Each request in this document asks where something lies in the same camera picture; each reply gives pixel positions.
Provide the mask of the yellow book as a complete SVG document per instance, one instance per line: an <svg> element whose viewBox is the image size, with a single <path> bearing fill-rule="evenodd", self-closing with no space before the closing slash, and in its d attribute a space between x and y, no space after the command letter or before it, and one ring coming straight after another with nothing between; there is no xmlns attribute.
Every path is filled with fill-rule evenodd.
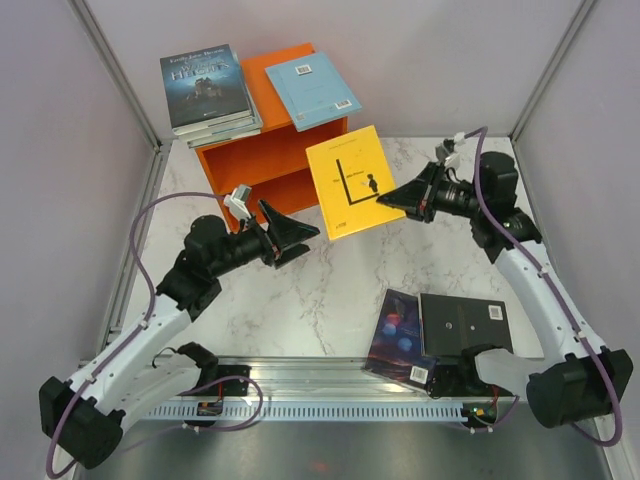
<svg viewBox="0 0 640 480"><path fill-rule="evenodd" d="M377 201L396 185L373 125L313 145L306 156L331 241L404 217Z"/></svg>

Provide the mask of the teal ocean cover book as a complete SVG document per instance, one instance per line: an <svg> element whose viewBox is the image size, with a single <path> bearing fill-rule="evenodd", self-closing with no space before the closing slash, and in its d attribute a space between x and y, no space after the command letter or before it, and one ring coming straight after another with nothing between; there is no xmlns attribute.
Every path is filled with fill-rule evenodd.
<svg viewBox="0 0 640 480"><path fill-rule="evenodd" d="M166 93L171 127L178 136L254 122L253 100L235 58L181 67L169 75Z"/></svg>

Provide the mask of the black book with barcode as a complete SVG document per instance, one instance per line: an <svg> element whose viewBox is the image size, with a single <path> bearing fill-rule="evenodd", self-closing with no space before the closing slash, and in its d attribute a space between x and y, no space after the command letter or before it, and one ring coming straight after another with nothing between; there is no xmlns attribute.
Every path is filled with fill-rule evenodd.
<svg viewBox="0 0 640 480"><path fill-rule="evenodd" d="M459 357L482 345L513 352L503 301L421 293L420 308L426 356Z"/></svg>

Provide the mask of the grey book with barcode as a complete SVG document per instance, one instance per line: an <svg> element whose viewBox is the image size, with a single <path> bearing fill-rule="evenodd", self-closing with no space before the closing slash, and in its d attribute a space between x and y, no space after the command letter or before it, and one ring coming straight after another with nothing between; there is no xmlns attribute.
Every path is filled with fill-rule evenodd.
<svg viewBox="0 0 640 480"><path fill-rule="evenodd" d="M228 138L232 135L239 133L256 130L261 130L263 121L258 116L249 116L243 119L233 120L229 122L220 123L217 125L209 126L201 130L193 131L186 134L181 134L178 139L184 143L189 141L206 138L206 137L222 137Z"/></svg>

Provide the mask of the green fantasy cover book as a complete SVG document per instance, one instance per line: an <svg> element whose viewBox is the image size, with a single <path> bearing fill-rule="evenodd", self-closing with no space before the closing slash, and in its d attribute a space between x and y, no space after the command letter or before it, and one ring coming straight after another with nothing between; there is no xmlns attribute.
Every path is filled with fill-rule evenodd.
<svg viewBox="0 0 640 480"><path fill-rule="evenodd" d="M217 147L219 145L224 145L226 143L229 142L234 142L237 140L241 140L241 139L245 139L245 138L250 138L256 135L259 135L261 133L261 131L259 129L256 130L251 130L251 131L247 131L247 132L243 132L243 133L239 133L236 135L232 135L228 138L222 138L222 137L206 137L206 138L201 138L201 139L197 139L197 140L193 140L193 141L189 141L187 143L187 146L190 149L198 149L198 148L204 148L204 147Z"/></svg>

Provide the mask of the purple nebula cover book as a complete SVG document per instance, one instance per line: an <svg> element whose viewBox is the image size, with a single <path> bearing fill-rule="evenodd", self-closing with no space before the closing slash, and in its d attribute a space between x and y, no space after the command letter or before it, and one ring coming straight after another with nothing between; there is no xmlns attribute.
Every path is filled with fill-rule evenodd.
<svg viewBox="0 0 640 480"><path fill-rule="evenodd" d="M419 299L385 292L363 370L413 390L427 389L437 359L423 353Z"/></svg>

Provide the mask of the light blue thin book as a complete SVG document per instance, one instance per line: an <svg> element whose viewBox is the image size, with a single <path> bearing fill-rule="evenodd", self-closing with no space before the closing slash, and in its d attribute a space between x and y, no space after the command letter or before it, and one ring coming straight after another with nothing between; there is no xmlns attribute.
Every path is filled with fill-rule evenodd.
<svg viewBox="0 0 640 480"><path fill-rule="evenodd" d="M324 52L269 66L266 74L298 132L362 109Z"/></svg>

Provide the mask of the dark blue Wuthering Heights book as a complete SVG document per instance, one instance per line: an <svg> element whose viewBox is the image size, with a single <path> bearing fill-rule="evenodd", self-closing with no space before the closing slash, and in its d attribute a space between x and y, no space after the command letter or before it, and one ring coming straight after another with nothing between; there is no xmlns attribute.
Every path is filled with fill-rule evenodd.
<svg viewBox="0 0 640 480"><path fill-rule="evenodd" d="M176 135L250 115L242 69L228 44L160 60L171 129Z"/></svg>

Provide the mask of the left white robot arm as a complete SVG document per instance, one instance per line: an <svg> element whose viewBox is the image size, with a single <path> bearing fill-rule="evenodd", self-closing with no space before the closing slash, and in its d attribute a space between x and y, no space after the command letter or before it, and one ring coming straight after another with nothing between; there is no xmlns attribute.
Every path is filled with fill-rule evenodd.
<svg viewBox="0 0 640 480"><path fill-rule="evenodd" d="M216 357L194 342L180 347L165 365L145 368L220 294L221 276L254 260L280 268L308 252L317 227L279 213L265 200L258 207L265 227L251 214L236 233L216 215L194 220L172 268L160 284L150 285L149 305L136 322L68 379L50 377L43 383L38 397L41 427L51 440L49 478L65 474L53 466L57 448L71 456L73 465L93 469L156 405L177 395L206 395L217 387Z"/></svg>

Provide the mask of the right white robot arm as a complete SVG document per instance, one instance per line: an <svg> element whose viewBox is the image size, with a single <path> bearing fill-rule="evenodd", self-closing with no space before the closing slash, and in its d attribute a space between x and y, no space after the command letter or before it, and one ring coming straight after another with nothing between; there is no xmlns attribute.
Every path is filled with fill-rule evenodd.
<svg viewBox="0 0 640 480"><path fill-rule="evenodd" d="M477 157L471 181L452 181L445 165L430 162L413 180L378 203L430 223L445 212L470 221L476 244L515 292L531 321L543 356L530 360L494 345L467 348L456 370L458 385L471 394L489 385L524 398L546 428L610 415L620 440L620 401L633 372L623 350L611 350L569 299L549 263L540 231L516 205L519 175L504 153Z"/></svg>

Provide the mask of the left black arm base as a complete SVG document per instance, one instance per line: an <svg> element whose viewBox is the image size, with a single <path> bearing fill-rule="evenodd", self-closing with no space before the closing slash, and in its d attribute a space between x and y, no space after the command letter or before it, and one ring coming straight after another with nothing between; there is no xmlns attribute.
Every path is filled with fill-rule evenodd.
<svg viewBox="0 0 640 480"><path fill-rule="evenodd" d="M213 381L228 376L243 376L250 378L252 367L246 364L208 366L201 371L196 388L204 387ZM196 396L213 397L215 400L224 399L227 396L244 397L247 395L249 384L240 379L232 379L221 382L215 386L196 393Z"/></svg>

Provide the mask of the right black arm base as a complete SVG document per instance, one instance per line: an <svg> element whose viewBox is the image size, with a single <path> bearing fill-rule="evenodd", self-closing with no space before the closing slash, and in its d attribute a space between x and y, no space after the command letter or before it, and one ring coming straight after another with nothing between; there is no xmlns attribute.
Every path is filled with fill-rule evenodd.
<svg viewBox="0 0 640 480"><path fill-rule="evenodd" d="M465 373L458 365L458 359L438 361L426 384L426 392L432 398L498 398L512 397L513 394L501 387L491 386Z"/></svg>

